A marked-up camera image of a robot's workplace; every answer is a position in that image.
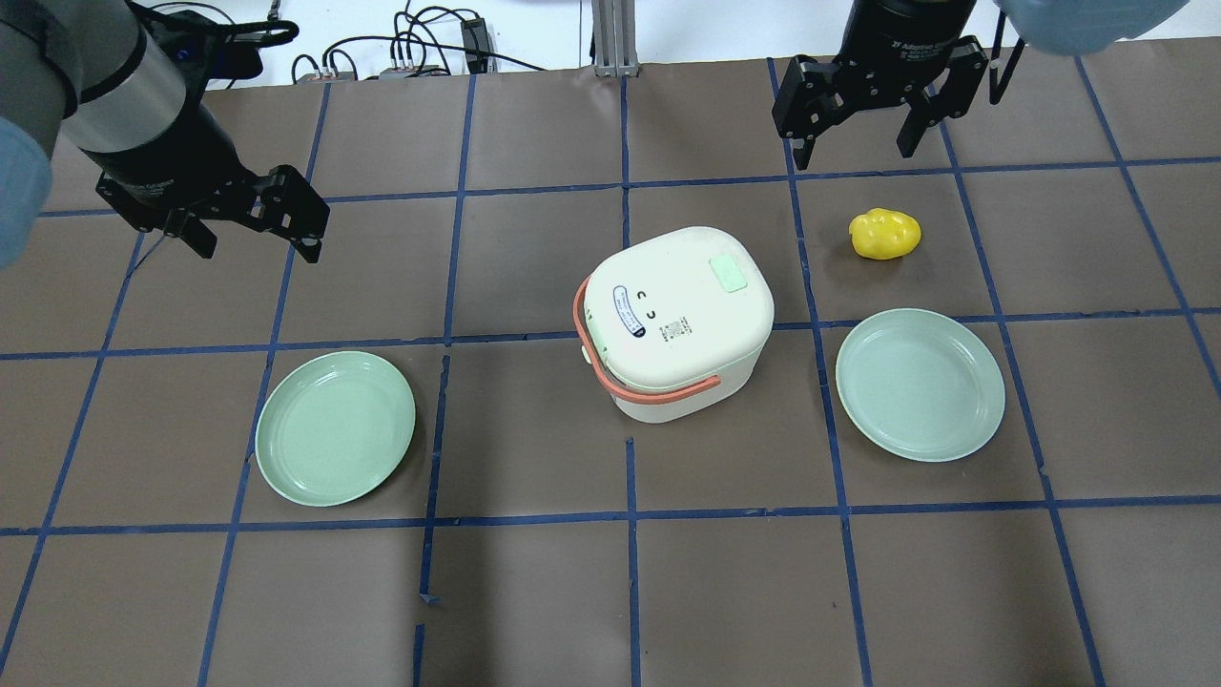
yellow bell pepper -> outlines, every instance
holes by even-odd
[[[874,207],[852,217],[847,232],[857,255],[872,260],[889,260],[911,253],[919,244],[919,222],[910,215]]]

metal post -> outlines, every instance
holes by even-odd
[[[598,76],[636,76],[635,0],[591,0],[593,4],[593,72]]]

orange handle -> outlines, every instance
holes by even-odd
[[[581,315],[581,304],[585,301],[585,287],[589,284],[590,277],[585,277],[585,281],[581,282],[581,287],[576,289],[576,298],[573,299],[573,323],[576,325],[576,334],[581,337],[581,345],[585,347],[585,353],[590,355],[590,365],[593,366],[593,375],[597,376],[602,388],[609,392],[612,397],[623,399],[630,404],[661,406],[662,404],[673,404],[675,401],[690,399],[696,394],[701,394],[720,384],[720,378],[716,375],[703,382],[696,382],[690,387],[684,387],[683,389],[675,389],[674,392],[667,392],[664,394],[641,394],[640,392],[632,392],[631,389],[619,384],[617,379],[607,375],[607,372],[602,369],[602,359],[598,358],[598,351],[593,348],[593,339],[590,338],[590,332],[585,328],[585,317]]]

white wall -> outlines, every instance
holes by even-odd
[[[419,10],[433,1],[414,0],[413,7]],[[155,0],[140,2],[151,5]],[[270,5],[269,0],[212,0],[211,4],[239,22],[265,18]],[[642,62],[788,57],[797,52],[830,55],[839,50],[851,5],[851,0],[636,0],[636,48]],[[471,7],[484,15],[499,52],[546,68],[589,63],[589,0],[462,0],[452,6]],[[309,52],[316,59],[341,38],[389,35],[391,18],[402,9],[397,0],[283,0],[281,15],[300,26],[300,37],[288,45],[264,50],[263,76],[239,82],[236,88],[289,83],[293,57]],[[996,6],[990,0],[979,0],[967,32],[987,46],[995,26]],[[437,22],[432,29],[441,43],[462,45],[455,20]],[[1221,0],[1192,0],[1145,38],[1197,35],[1221,35]],[[1015,39],[1012,31],[1007,38]],[[361,78],[389,67],[386,41],[355,43],[344,49],[357,60]],[[460,55],[451,57],[458,71]],[[520,68],[502,65],[502,71]]]

round plate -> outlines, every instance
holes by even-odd
[[[276,387],[259,415],[254,454],[264,480],[305,506],[363,497],[394,472],[415,430],[415,398],[382,359],[339,351]]]
[[[856,325],[835,362],[840,401],[874,444],[913,461],[961,459],[1005,415],[996,359],[952,318],[915,308]]]

